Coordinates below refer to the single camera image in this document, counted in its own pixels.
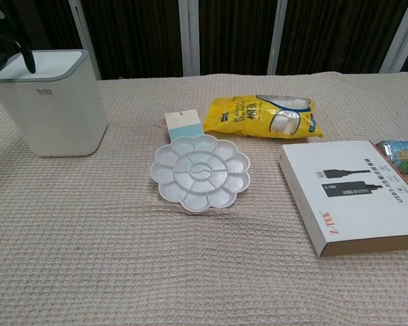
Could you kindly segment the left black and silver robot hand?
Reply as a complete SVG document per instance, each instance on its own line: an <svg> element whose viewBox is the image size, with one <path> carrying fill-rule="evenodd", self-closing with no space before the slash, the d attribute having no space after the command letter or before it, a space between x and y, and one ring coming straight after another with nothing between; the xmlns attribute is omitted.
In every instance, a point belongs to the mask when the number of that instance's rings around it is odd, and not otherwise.
<svg viewBox="0 0 408 326"><path fill-rule="evenodd" d="M36 72L36 64L27 38L0 9L0 70L4 68L12 56L9 49L10 46L13 46L17 53L22 54L27 70L34 74Z"/></svg>

